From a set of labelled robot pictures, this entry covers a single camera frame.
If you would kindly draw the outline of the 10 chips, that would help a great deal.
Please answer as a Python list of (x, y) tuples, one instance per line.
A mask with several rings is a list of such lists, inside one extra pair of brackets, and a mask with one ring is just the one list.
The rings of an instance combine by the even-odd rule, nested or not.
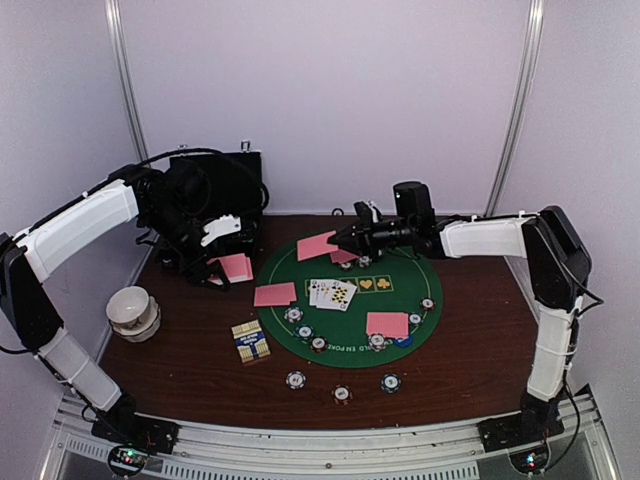
[(284, 311), (283, 317), (287, 322), (295, 324), (303, 319), (304, 311), (298, 306), (291, 306)]
[(357, 265), (360, 268), (368, 268), (372, 263), (372, 260), (368, 256), (361, 256), (357, 259)]
[(373, 334), (368, 337), (368, 347), (370, 351), (381, 352), (387, 347), (387, 339), (381, 334)]

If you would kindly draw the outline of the pink playing card deck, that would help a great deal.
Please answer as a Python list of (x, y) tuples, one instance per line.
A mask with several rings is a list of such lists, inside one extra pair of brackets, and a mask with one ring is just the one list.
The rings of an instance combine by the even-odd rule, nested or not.
[(221, 266), (231, 284), (250, 281), (253, 279), (251, 259), (244, 253), (212, 258), (208, 264), (213, 265), (216, 261), (221, 263)]

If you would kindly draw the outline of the pink cards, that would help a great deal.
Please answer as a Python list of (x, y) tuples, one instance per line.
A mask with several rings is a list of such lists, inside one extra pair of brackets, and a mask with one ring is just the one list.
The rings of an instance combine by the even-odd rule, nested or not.
[(294, 282), (258, 286), (254, 292), (255, 307), (289, 306), (297, 301)]
[(369, 312), (366, 334), (380, 334), (385, 338), (402, 339), (409, 336), (408, 314), (403, 312)]
[(356, 260), (358, 255), (330, 244), (329, 238), (336, 234), (335, 230), (327, 231), (297, 241), (296, 255), (299, 262), (328, 255), (333, 264), (341, 264)]

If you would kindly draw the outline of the blue white 10 chip stack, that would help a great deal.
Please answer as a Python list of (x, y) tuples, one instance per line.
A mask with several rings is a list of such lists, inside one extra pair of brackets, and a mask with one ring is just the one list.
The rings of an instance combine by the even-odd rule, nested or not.
[(299, 370), (290, 371), (285, 379), (286, 385), (292, 390), (299, 390), (306, 385), (306, 376)]

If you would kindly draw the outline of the blue green 50 chip stack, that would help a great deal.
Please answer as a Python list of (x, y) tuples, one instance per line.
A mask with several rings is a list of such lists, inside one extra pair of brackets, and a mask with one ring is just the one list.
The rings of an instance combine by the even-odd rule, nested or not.
[(401, 377), (394, 373), (384, 374), (380, 382), (381, 390), (387, 394), (394, 394), (398, 392), (401, 386)]

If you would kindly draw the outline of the red black 100 chip stack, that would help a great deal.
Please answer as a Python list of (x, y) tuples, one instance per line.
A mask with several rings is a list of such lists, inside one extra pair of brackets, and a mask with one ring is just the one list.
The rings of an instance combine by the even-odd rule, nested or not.
[(348, 405), (353, 398), (353, 394), (348, 386), (337, 385), (332, 390), (332, 398), (337, 405)]

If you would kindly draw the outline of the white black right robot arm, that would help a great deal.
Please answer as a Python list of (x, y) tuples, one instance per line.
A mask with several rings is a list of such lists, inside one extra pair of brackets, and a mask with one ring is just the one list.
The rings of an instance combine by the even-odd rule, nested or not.
[(430, 259), (471, 256), (523, 258), (538, 311), (532, 371), (512, 430), (535, 440), (551, 424), (575, 354), (592, 261), (567, 215), (558, 206), (494, 218), (453, 215), (438, 219), (428, 200), (396, 200), (394, 219), (380, 220), (366, 202), (357, 219), (329, 238), (340, 249), (376, 259), (391, 247), (409, 246)]

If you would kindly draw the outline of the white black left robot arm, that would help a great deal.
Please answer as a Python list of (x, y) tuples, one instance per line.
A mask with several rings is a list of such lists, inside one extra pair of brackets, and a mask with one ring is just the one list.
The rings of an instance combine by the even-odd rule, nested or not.
[(168, 242), (190, 284), (209, 287), (217, 276), (219, 289), (229, 289), (214, 243), (237, 232), (239, 218), (223, 215), (201, 223), (187, 207), (194, 192), (177, 188), (171, 171), (153, 169), (147, 160), (128, 164), (31, 227), (1, 236), (1, 310), (22, 345), (16, 352), (34, 355), (74, 388), (123, 444), (144, 433), (134, 401), (68, 332), (43, 284), (94, 240), (136, 220)]

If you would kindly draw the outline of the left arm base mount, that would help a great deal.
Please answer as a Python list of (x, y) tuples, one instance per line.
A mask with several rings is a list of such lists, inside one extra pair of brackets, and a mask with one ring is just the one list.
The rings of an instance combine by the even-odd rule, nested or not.
[(132, 411), (100, 414), (91, 428), (94, 437), (134, 446), (151, 454), (171, 454), (179, 425), (168, 420), (141, 416)]

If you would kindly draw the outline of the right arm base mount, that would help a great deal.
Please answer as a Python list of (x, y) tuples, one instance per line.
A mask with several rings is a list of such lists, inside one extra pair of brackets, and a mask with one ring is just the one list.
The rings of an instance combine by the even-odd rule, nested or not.
[(564, 432), (557, 403), (525, 406), (518, 413), (483, 420), (477, 428), (486, 453), (541, 442)]

